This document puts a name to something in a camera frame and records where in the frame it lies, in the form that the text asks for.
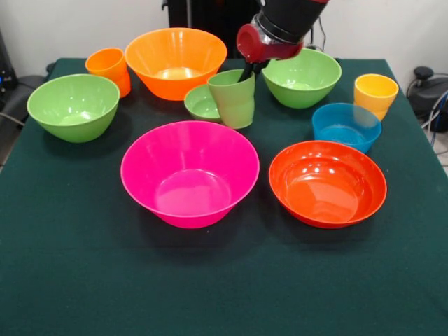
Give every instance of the green cup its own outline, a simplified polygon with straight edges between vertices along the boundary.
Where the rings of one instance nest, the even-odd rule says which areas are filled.
[[[209,79],[209,88],[224,125],[238,130],[249,126],[255,112],[255,75],[238,83],[243,70],[218,73]]]

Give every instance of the green bowl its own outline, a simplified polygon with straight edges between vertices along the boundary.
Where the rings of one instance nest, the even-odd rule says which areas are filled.
[[[330,93],[341,78],[342,70],[331,56],[303,49],[294,58],[272,60],[262,73],[279,102],[293,109],[306,109]]]
[[[196,120],[220,123],[218,107],[211,96],[208,85],[201,85],[189,91],[184,101],[185,107]]]
[[[106,131],[120,100],[118,86],[93,75],[59,77],[28,99],[28,113],[45,130],[68,142],[96,139]]]

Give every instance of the bowl rim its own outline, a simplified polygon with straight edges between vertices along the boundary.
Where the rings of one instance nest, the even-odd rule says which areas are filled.
[[[325,52],[321,52],[319,50],[312,50],[312,49],[308,49],[308,48],[304,48],[300,51],[299,55],[295,56],[295,57],[300,57],[301,53],[318,53],[318,54],[322,54],[325,55],[328,59],[332,60],[334,64],[337,65],[337,68],[339,69],[339,74],[337,76],[337,78],[331,82],[330,84],[327,84],[325,86],[321,86],[321,87],[314,87],[312,89],[308,89],[308,90],[304,90],[304,89],[293,89],[291,87],[286,87],[284,85],[278,84],[277,82],[274,82],[267,74],[266,74],[266,68],[264,68],[261,72],[263,74],[263,77],[265,79],[267,79],[269,82],[271,82],[272,84],[278,86],[279,88],[288,90],[288,91],[292,91],[292,92],[315,92],[315,91],[321,91],[321,90],[325,90],[328,88],[331,88],[333,86],[335,86],[337,84],[337,82],[340,81],[341,77],[342,77],[342,67],[341,64],[339,64],[339,62],[334,59],[333,57],[329,56],[329,54],[325,53]]]
[[[367,93],[366,91],[361,89],[359,87],[359,84],[358,84],[358,82],[361,79],[366,78],[366,77],[379,77],[379,78],[385,79],[388,82],[392,83],[393,86],[395,87],[395,90],[393,91],[393,94],[388,94],[387,96],[377,96],[377,95],[374,95],[374,94]],[[392,79],[392,78],[390,78],[388,76],[381,75],[379,73],[364,73],[363,75],[357,77],[356,80],[355,80],[355,88],[359,92],[361,92],[363,95],[366,95],[366,96],[371,97],[371,98],[380,98],[380,99],[388,99],[388,98],[395,97],[396,95],[398,95],[398,92],[400,91],[400,86],[397,84],[396,80],[394,80],[394,79]]]
[[[367,214],[365,214],[364,216],[361,217],[357,217],[357,218],[351,218],[350,220],[346,220],[344,222],[330,222],[330,221],[326,221],[326,220],[316,220],[315,218],[310,218],[308,216],[303,215],[302,213],[298,213],[296,210],[292,209],[290,206],[288,206],[276,193],[274,187],[272,186],[272,177],[271,177],[271,170],[273,169],[274,163],[277,160],[277,158],[285,151],[291,149],[292,147],[296,147],[302,144],[322,144],[322,145],[327,145],[327,146],[336,146],[336,147],[343,147],[344,149],[346,149],[347,151],[351,151],[351,152],[355,152],[356,154],[361,154],[361,156],[363,156],[371,165],[374,166],[374,168],[379,172],[379,175],[381,176],[381,182],[382,185],[384,186],[384,195],[381,199],[381,201],[378,203],[378,205],[372,210],[369,211]],[[324,140],[310,140],[310,141],[303,141],[303,142],[297,142],[297,143],[293,143],[292,145],[289,145],[288,147],[284,148],[283,150],[281,150],[278,154],[275,155],[274,159],[271,161],[271,164],[269,165],[269,171],[268,171],[268,177],[269,177],[269,186],[272,190],[272,192],[274,193],[275,197],[277,198],[277,200],[285,207],[285,209],[291,211],[293,214],[297,214],[300,217],[304,218],[305,220],[309,221],[309,222],[319,222],[322,223],[324,225],[329,225],[329,226],[334,226],[334,228],[342,228],[342,227],[346,227],[346,226],[350,226],[353,224],[357,224],[359,222],[365,221],[366,219],[368,219],[369,217],[373,216],[374,214],[376,214],[378,212],[378,210],[381,209],[381,207],[383,206],[384,202],[386,201],[386,197],[387,197],[387,181],[386,181],[386,177],[384,176],[383,171],[381,170],[381,168],[379,168],[378,164],[375,163],[374,160],[372,160],[370,157],[368,157],[366,154],[364,154],[363,152],[360,152],[359,150],[356,150],[355,148],[352,148],[348,145],[344,145],[342,143],[338,143],[338,142],[333,142],[333,141],[324,141]]]
[[[368,141],[364,141],[363,143],[350,143],[350,142],[344,142],[344,143],[340,143],[338,142],[338,144],[343,144],[343,145],[349,145],[349,146],[355,146],[355,145],[360,145],[360,144],[370,144],[375,142],[376,140],[378,140],[379,136],[381,135],[381,133],[383,132],[383,125],[381,124],[381,121],[378,119],[378,117],[373,114],[372,112],[370,112],[369,110],[367,110],[366,108],[363,108],[361,106],[355,105],[355,104],[350,104],[350,103],[329,103],[326,105],[322,105],[321,107],[319,107],[318,109],[316,109],[316,111],[313,113],[313,116],[311,117],[311,123],[313,125],[314,128],[314,122],[315,122],[315,116],[319,113],[327,113],[326,109],[332,105],[344,105],[344,106],[350,106],[350,107],[354,107],[359,109],[360,111],[363,111],[364,114],[368,114],[373,116],[376,120],[377,120],[377,124],[375,125],[375,128],[377,128],[377,133],[375,134],[375,137],[373,137],[372,139],[368,140]]]
[[[77,122],[76,124],[71,124],[71,125],[59,125],[59,124],[55,124],[55,123],[51,123],[51,122],[44,121],[44,120],[42,120],[42,119],[36,117],[36,114],[34,114],[34,112],[32,112],[31,109],[30,109],[30,107],[29,107],[30,102],[31,102],[32,98],[34,97],[34,95],[35,95],[40,89],[44,88],[45,86],[47,86],[47,85],[49,85],[49,84],[51,84],[51,83],[53,84],[53,83],[55,83],[55,82],[57,82],[57,81],[63,81],[63,80],[66,80],[67,78],[74,78],[74,77],[100,78],[102,81],[106,81],[106,82],[108,82],[108,83],[113,84],[113,87],[115,88],[115,93],[116,93],[116,95],[115,95],[116,100],[115,100],[115,102],[113,103],[112,107],[111,107],[107,112],[105,112],[104,114],[98,115],[97,117],[95,117],[95,118],[93,118],[93,119],[86,120],[86,121],[83,121],[83,122]],[[75,74],[72,74],[72,75],[66,75],[66,76],[60,76],[60,77],[54,78],[54,79],[49,80],[48,82],[42,84],[42,85],[39,86],[38,88],[36,88],[35,91],[33,91],[33,93],[31,93],[31,95],[30,95],[29,98],[28,98],[28,101],[27,101],[27,110],[28,110],[28,114],[29,114],[33,119],[35,119],[35,121],[37,121],[38,123],[41,123],[41,124],[44,124],[44,125],[48,125],[48,126],[73,127],[73,126],[80,126],[80,125],[86,125],[86,124],[89,124],[89,123],[93,123],[94,121],[103,118],[104,116],[106,116],[106,115],[108,115],[110,112],[112,112],[112,110],[118,105],[118,102],[119,102],[119,101],[120,101],[120,89],[118,88],[118,86],[117,86],[112,80],[107,79],[106,77],[102,77],[102,76],[90,75],[90,74],[88,74],[88,73],[75,73]]]
[[[190,107],[187,105],[187,99],[188,99],[188,96],[190,96],[190,94],[192,94],[194,91],[197,91],[197,90],[203,90],[203,89],[207,89],[207,90],[210,92],[209,86],[208,86],[207,84],[199,85],[199,86],[197,86],[197,87],[194,87],[194,88],[191,89],[190,91],[188,91],[188,93],[185,95],[185,98],[183,99],[183,105],[185,106],[185,108],[187,109],[187,111],[190,113],[190,115],[191,115],[192,117],[202,118],[202,121],[211,121],[211,122],[218,122],[218,121],[221,121],[221,117],[219,116],[219,113],[218,113],[218,117],[215,117],[215,118],[204,117],[202,114],[195,113],[195,112],[193,111],[193,109],[190,108]],[[212,99],[213,101],[215,100],[215,99],[213,98],[213,96],[211,95],[211,92],[210,92],[210,99]]]
[[[166,79],[166,78],[158,78],[158,77],[155,77],[154,75],[152,75],[152,74],[150,74],[150,73],[143,73],[143,72],[141,72],[141,71],[136,70],[136,69],[134,68],[134,66],[131,65],[131,62],[129,62],[128,53],[129,53],[129,49],[130,49],[131,45],[132,45],[135,41],[137,41],[137,40],[139,40],[139,39],[142,39],[142,38],[146,37],[147,35],[156,34],[156,33],[158,33],[158,32],[162,32],[162,31],[166,31],[166,30],[171,30],[171,31],[174,31],[174,32],[185,31],[185,30],[187,30],[187,31],[195,31],[195,32],[202,32],[202,33],[204,33],[204,34],[206,34],[206,35],[213,36],[215,39],[218,39],[219,42],[220,42],[220,44],[221,44],[221,46],[224,47],[225,55],[224,55],[223,61],[221,62],[220,66],[218,66],[217,69],[219,69],[219,68],[221,67],[221,65],[224,63],[224,61],[226,60],[226,58],[227,58],[227,56],[228,56],[228,49],[227,49],[227,46],[225,45],[225,43],[223,42],[223,40],[221,40],[221,39],[220,39],[219,37],[217,37],[216,35],[213,35],[212,33],[209,33],[209,32],[207,32],[207,31],[204,31],[204,30],[201,30],[201,29],[187,28],[187,27],[170,27],[170,28],[156,29],[156,30],[148,31],[148,32],[146,32],[146,33],[144,33],[144,34],[142,34],[142,35],[140,35],[140,36],[134,38],[132,41],[129,42],[129,44],[127,45],[127,47],[126,47],[126,49],[125,49],[125,60],[126,60],[126,64],[127,64],[127,65],[129,66],[129,68],[131,68],[131,69],[133,70],[133,72],[135,72],[137,75],[145,76],[145,77],[149,77],[149,78],[152,78],[152,79],[155,79],[155,80],[159,80],[159,81],[167,81],[167,82],[169,82],[169,81],[189,81],[189,80],[192,80],[192,79],[197,79],[197,78],[205,77],[205,76],[208,76],[208,75],[212,74],[213,72],[216,72],[217,69],[212,69],[212,70],[210,70],[210,71],[208,71],[208,72],[204,72],[204,73],[201,73],[200,75],[196,75],[196,76],[193,76],[193,77],[190,77],[190,78],[173,78],[173,79]]]
[[[251,152],[253,154],[255,154],[255,158],[256,158],[256,173],[254,174],[254,179],[253,182],[250,185],[250,188],[248,188],[248,190],[246,192],[244,192],[241,197],[239,197],[238,199],[236,199],[235,201],[233,201],[232,203],[230,203],[229,205],[223,207],[222,209],[219,209],[217,211],[213,211],[213,212],[209,212],[209,213],[202,213],[200,215],[174,215],[172,213],[167,213],[167,212],[163,212],[160,210],[157,210],[151,206],[147,206],[145,204],[143,204],[143,202],[140,202],[140,200],[138,200],[132,192],[130,192],[129,188],[127,187],[126,183],[125,183],[125,179],[123,178],[123,166],[124,166],[124,162],[126,160],[126,157],[129,155],[130,151],[132,150],[132,148],[134,146],[136,146],[136,144],[142,140],[144,137],[147,137],[148,134],[150,134],[151,132],[154,132],[155,130],[161,130],[163,128],[166,127],[173,127],[172,125],[180,125],[180,124],[188,124],[188,123],[196,123],[196,124],[203,124],[203,125],[210,125],[211,127],[220,127],[223,129],[226,129],[227,131],[233,133],[236,137],[239,137],[240,139],[243,139],[248,145],[249,148],[251,150]],[[203,218],[203,217],[208,217],[208,216],[212,216],[212,215],[216,215],[216,214],[220,214],[224,211],[229,211],[231,210],[233,207],[235,207],[238,203],[240,203],[252,190],[253,187],[255,187],[257,181],[258,181],[258,177],[260,176],[260,157],[258,156],[257,150],[255,148],[255,146],[249,141],[249,139],[247,139],[243,134],[237,132],[234,129],[231,129],[227,126],[224,126],[222,124],[218,124],[216,122],[209,122],[209,121],[203,121],[203,120],[184,120],[184,121],[177,121],[177,122],[170,122],[168,124],[165,125],[161,125],[159,127],[155,127],[149,131],[147,131],[145,134],[139,136],[133,143],[132,145],[126,150],[126,153],[123,155],[123,158],[121,160],[121,165],[120,165],[120,179],[121,179],[121,183],[123,185],[123,187],[126,189],[128,195],[137,203],[140,204],[143,208],[153,212],[154,214],[157,215],[161,215],[161,216],[168,216],[168,217],[176,217],[176,218]]]

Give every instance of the orange bowl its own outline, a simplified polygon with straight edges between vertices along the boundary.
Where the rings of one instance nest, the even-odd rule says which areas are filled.
[[[381,169],[352,147],[306,141],[282,150],[269,168],[269,183],[283,206],[303,223],[325,229],[364,221],[386,199]]]
[[[190,28],[151,31],[134,39],[125,52],[127,64],[154,95],[176,101],[207,84],[226,57],[218,37]]]

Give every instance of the red bowl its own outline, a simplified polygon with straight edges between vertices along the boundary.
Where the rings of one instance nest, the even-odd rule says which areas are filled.
[[[369,218],[386,200],[381,169],[360,151],[329,141],[306,141],[282,150],[269,168],[277,199],[297,219],[325,229]]]

